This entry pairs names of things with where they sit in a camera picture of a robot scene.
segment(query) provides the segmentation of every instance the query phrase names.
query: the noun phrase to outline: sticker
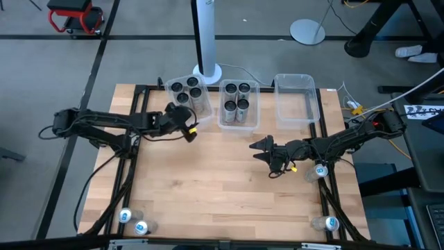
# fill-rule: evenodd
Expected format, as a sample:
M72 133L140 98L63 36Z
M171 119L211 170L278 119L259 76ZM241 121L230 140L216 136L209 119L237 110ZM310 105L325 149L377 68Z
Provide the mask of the sticker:
M444 106L431 106L431 105L404 105L405 113L413 113L407 115L407 119L429 119L434 117L440 112L444 112Z

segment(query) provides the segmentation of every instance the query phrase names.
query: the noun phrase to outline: white pole base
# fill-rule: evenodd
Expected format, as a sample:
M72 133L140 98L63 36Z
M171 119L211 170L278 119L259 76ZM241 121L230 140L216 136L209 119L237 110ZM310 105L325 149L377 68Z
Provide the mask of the white pole base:
M325 39L324 27L320 27L318 33L319 23L310 19L300 19L295 21L290 26L291 36L301 44L315 45Z
M217 83L219 80L221 80L222 77L222 69L221 66L216 64L214 66L214 75L212 76L204 76L199 72L199 65L196 65L193 69L193 74L197 74L200 77L203 78L206 85L211 85Z

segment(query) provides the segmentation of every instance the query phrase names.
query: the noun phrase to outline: wooden table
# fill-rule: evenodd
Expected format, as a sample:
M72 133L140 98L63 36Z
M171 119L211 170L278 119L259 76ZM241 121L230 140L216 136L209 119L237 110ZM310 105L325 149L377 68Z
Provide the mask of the wooden table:
M117 85L110 112L128 114L134 89L135 85ZM215 108L219 108L218 94L210 92ZM343 130L336 91L321 90L321 97L328 134ZM165 91L150 91L148 111L164 110L167 102ZM261 107L260 128L252 137L222 133L214 118L210 127L198 131L198 137L191 144L185 140L142 141L130 208L142 210L146 219L159 224L157 232L150 237L326 240L324 232L310 227L311 219L322 213L317 183L307 183L303 178L305 170L314 162L298 162L296 173L269 179L266 163L252 157L259 151L248 148L267 135L273 135L278 144L309 138L309 129L277 130L273 93L261 93ZM316 130L320 136L318 124ZM122 133L116 129L108 131ZM178 133L174 133L171 138L177 136ZM96 167L112 154L109 148L100 149ZM91 227L108 205L117 163L118 160L113 160L92 179L79 232ZM336 180L344 212L361 234L369 238L354 169L338 162ZM117 224L114 219L113 233L117 232ZM124 235L135 236L133 226L126 226Z

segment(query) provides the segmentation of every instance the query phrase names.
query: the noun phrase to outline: cylindrical canister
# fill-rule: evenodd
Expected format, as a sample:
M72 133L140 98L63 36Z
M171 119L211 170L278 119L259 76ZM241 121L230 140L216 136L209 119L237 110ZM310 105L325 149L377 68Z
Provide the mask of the cylindrical canister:
M234 122L234 119L236 118L236 103L233 101L227 101L223 107L225 112L225 122Z
M185 107L191 108L191 101L189 100L188 94L180 93L176 97L179 105L184 105Z
M182 83L173 83L173 85L171 85L171 91L173 92L174 98L177 98L177 96L183 92Z
M328 169L322 164L317 164L314 167L310 167L305 173L305 180L308 182L314 182L320 178L324 178L328 175Z
M247 120L249 103L245 99L237 101L236 120L238 122L245 122Z
M199 83L199 80L196 77L190 77L187 79L187 85L190 88L196 87L198 85L198 83Z
M225 101L236 101L237 86L232 83L228 83L225 86Z
M336 231L339 228L339 220L334 216L315 217L311 220L311 226L317 231Z
M144 218L144 213L140 210L122 208L119 213L119 222L128 223L129 221L138 221Z
M237 99L245 99L248 100L250 96L250 85L248 83L241 83L239 85L239 93L237 94Z
M150 220L139 220L134 225L134 233L137 235L148 235L155 233L157 230L157 223Z
M205 106L205 99L202 94L202 90L198 87L193 87L189 91L191 102L193 103L193 109L196 112L202 112Z

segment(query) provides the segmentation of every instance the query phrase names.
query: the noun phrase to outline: gray floor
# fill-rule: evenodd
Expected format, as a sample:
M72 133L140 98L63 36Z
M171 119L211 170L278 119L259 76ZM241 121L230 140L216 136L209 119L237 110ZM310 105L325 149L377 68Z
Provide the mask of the gray floor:
M3 0L0 35L57 34L46 19L47 0L36 3L44 11L25 0ZM94 4L109 15L112 0L94 0ZM293 21L320 19L327 5L321 0L216 1L216 33L288 35ZM377 3L351 10L335 1L334 7L351 29L359 31ZM439 28L433 10L425 5L421 8L432 33L436 33ZM331 12L324 27L328 35L352 35ZM111 34L191 35L189 3L121 1ZM420 35L420 29L411 11L403 6L380 35ZM328 41L306 47L293 41L217 41L217 60L245 67L265 83L279 73L310 74L318 88L338 88L345 81L353 97L365 107L389 100L389 95L377 93L378 85L415 85L438 70L438 65L412 64L393 56L397 47L411 42L375 42L370 55L362 59L348 56L343 43ZM0 146L27 155L23 163L0 160L0 242L32 238L64 144L62 140L41 141L37 133L51 124L54 112L78 105L98 46L99 41L0 40ZM109 41L88 108L106 111L117 83L151 84L158 76L168 80L190 74L196 63L195 45L190 40ZM248 79L249 75L223 68L223 78ZM406 151L402 139L395 141ZM78 141L49 237L75 234L71 222L74 206L96 153L86 140ZM354 160L395 163L398 169L411 166L383 140L365 144ZM376 225L370 226L375 240L393 242L377 233L386 221L369 223Z

